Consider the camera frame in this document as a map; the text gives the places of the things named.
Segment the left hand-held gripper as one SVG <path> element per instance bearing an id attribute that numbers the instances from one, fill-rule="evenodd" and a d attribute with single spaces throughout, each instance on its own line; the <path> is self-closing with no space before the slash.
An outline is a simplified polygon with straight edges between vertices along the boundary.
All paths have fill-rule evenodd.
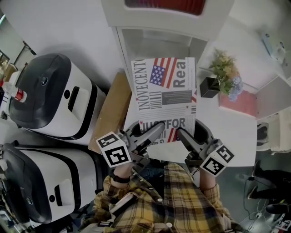
<path id="1" fill-rule="evenodd" d="M 131 164 L 135 170 L 141 171 L 150 162 L 147 147 L 164 129 L 165 123 L 158 122 L 148 130 L 141 131 L 139 121 L 136 121 L 126 131 L 98 134 L 95 142 L 110 168 Z"/>

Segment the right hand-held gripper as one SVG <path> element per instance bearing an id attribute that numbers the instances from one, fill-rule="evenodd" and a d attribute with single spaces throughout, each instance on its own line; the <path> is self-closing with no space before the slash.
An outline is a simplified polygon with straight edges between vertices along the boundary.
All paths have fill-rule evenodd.
<path id="1" fill-rule="evenodd" d="M 177 135 L 190 152 L 185 163 L 191 172 L 199 168 L 217 177 L 234 158 L 234 153 L 220 139 L 214 139 L 210 129 L 198 119 L 195 122 L 195 138 L 181 127 L 177 129 Z"/>

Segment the newspaper-print box with flag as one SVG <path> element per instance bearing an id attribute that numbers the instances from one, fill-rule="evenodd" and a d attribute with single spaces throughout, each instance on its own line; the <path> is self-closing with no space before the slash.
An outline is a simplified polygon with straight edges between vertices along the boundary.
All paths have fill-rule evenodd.
<path id="1" fill-rule="evenodd" d="M 157 122 L 165 129 L 155 144 L 179 140 L 179 127 L 194 134 L 196 124 L 196 59 L 153 58 L 131 63 L 141 131 Z"/>

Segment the person's left forearm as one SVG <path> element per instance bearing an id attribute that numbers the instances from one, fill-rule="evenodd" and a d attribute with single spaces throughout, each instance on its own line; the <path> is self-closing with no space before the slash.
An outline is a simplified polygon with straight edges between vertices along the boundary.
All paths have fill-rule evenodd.
<path id="1" fill-rule="evenodd" d="M 132 163 L 117 166 L 113 171 L 115 175 L 121 178 L 132 176 Z M 96 194 L 94 199 L 94 208 L 108 208 L 109 204 L 115 204 L 121 200 L 126 194 L 131 192 L 130 180 L 127 184 L 117 183 L 108 175 L 103 182 L 103 190 Z"/>

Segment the person's right forearm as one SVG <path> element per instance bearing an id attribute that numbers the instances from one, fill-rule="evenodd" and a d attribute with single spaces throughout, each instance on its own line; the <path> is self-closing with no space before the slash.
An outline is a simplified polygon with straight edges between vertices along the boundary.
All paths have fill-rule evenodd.
<path id="1" fill-rule="evenodd" d="M 215 177 L 204 170 L 200 170 L 200 190 L 218 212 L 223 213 L 225 211 L 220 200 L 220 189 Z"/>

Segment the white desk with shelf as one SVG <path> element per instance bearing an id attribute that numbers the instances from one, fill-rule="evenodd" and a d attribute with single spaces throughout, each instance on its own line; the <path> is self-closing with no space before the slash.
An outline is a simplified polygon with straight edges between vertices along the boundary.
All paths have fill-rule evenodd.
<path id="1" fill-rule="evenodd" d="M 201 59 L 196 62 L 197 85 L 211 75 L 211 56 L 215 48 L 227 51 L 236 58 L 236 64 L 243 78 L 244 89 L 262 96 L 264 86 L 275 80 L 285 88 L 290 87 L 284 71 L 268 54 L 257 32 L 234 18 L 234 8 L 243 3 L 242 16 L 255 19 L 251 10 L 259 10 L 259 3 L 267 0 L 206 0 L 201 15 L 191 15 L 183 12 L 150 8 L 129 8 L 125 0 L 101 0 L 104 14 L 109 27 L 112 28 L 117 47 L 121 55 L 116 27 L 149 29 L 167 31 L 188 35 L 208 42 Z M 267 11 L 259 10 L 258 16 L 267 19 Z M 133 77 L 128 77 L 133 91 Z M 213 135 L 230 146 L 236 158 L 231 162 L 232 167 L 252 166 L 256 157 L 257 122 L 254 117 L 228 111 L 219 107 L 219 96 L 212 99 L 202 98 L 198 88 L 198 113 L 196 117 L 202 121 Z M 131 96 L 129 109 L 125 119 L 125 127 L 137 121 L 138 110 L 134 94 Z"/>

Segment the brown cardboard box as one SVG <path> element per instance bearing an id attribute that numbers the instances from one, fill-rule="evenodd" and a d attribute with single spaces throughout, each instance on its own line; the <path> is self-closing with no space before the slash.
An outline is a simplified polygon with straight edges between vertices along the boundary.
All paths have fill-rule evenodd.
<path id="1" fill-rule="evenodd" d="M 88 149 L 101 154 L 96 140 L 123 128 L 131 99 L 131 89 L 124 73 L 117 73 L 95 124 Z"/>

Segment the person's legs in jeans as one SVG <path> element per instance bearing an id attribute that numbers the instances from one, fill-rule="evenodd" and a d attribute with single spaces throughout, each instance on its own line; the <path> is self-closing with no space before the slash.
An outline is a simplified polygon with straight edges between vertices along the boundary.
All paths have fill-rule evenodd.
<path id="1" fill-rule="evenodd" d="M 150 163 L 139 173 L 147 181 L 154 181 L 164 177 L 164 167 L 168 165 L 166 161 L 151 160 Z"/>

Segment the black wristband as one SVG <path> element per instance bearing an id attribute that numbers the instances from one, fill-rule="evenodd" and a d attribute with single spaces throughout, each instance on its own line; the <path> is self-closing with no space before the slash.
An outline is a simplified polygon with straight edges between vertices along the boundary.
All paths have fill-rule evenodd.
<path id="1" fill-rule="evenodd" d="M 130 181 L 130 177 L 121 178 L 121 177 L 115 175 L 113 172 L 110 173 L 110 177 L 112 178 L 112 180 L 114 182 L 117 182 L 117 183 L 127 184 Z"/>

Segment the pink red shelf panel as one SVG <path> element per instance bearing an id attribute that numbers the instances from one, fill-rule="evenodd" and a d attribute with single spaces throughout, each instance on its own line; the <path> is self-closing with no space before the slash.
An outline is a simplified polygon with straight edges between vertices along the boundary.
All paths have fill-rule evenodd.
<path id="1" fill-rule="evenodd" d="M 243 91 L 235 102 L 230 101 L 225 94 L 219 95 L 219 107 L 228 111 L 244 114 L 247 116 L 257 117 L 257 98 L 255 94 Z"/>

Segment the white and grey robot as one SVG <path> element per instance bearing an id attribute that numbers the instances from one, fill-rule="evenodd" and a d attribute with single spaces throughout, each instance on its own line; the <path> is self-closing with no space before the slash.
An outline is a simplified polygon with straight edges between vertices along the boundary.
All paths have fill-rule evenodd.
<path id="1" fill-rule="evenodd" d="M 2 147 L 4 197 L 20 223 L 49 224 L 93 201 L 105 178 L 101 159 L 74 148 Z"/>
<path id="2" fill-rule="evenodd" d="M 16 79 L 27 94 L 11 98 L 9 116 L 22 128 L 45 136 L 88 145 L 105 93 L 63 54 L 32 59 Z"/>

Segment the potted plant in black pot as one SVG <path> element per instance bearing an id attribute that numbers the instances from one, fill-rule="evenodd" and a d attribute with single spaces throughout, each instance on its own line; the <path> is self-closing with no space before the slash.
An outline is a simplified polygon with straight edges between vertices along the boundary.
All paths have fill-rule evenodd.
<path id="1" fill-rule="evenodd" d="M 206 77 L 200 84 L 200 95 L 203 98 L 213 98 L 219 92 L 235 102 L 243 92 L 243 81 L 235 65 L 235 58 L 225 51 L 215 49 L 209 69 L 214 78 Z"/>

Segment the person's yellow plaid shirt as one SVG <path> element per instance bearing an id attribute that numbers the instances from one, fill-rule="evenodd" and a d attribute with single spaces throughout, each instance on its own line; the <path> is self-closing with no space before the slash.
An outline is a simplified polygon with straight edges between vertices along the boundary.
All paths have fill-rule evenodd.
<path id="1" fill-rule="evenodd" d="M 132 168 L 131 192 L 138 199 L 111 214 L 94 208 L 78 233 L 248 233 L 229 211 L 218 212 L 183 167 L 169 162 L 162 179 L 147 181 Z"/>

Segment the white phone in pocket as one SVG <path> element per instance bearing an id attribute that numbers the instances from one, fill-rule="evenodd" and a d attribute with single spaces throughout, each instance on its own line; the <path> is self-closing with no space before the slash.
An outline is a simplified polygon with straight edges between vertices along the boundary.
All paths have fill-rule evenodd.
<path id="1" fill-rule="evenodd" d="M 138 195 L 136 195 L 136 194 L 134 194 L 132 192 L 126 194 L 115 205 L 110 207 L 110 213 L 111 214 L 116 214 L 116 213 L 122 211 L 123 208 L 127 208 L 129 205 L 131 205 L 137 199 L 138 199 Z"/>

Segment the red ribbed panel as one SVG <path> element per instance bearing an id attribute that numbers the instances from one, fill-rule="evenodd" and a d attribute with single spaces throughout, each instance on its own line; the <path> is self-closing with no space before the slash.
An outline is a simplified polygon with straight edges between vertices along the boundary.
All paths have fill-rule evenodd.
<path id="1" fill-rule="evenodd" d="M 129 8 L 150 8 L 183 12 L 199 16 L 202 14 L 206 0 L 125 0 Z"/>

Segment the clear water bottle red label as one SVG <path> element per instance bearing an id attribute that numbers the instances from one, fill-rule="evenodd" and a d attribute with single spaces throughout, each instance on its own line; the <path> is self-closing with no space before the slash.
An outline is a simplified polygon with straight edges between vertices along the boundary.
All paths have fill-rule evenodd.
<path id="1" fill-rule="evenodd" d="M 4 82 L 3 80 L 0 81 L 0 87 L 4 90 L 4 92 L 13 97 L 19 102 L 25 102 L 27 98 L 27 93 L 20 88 L 14 86 L 10 82 Z"/>

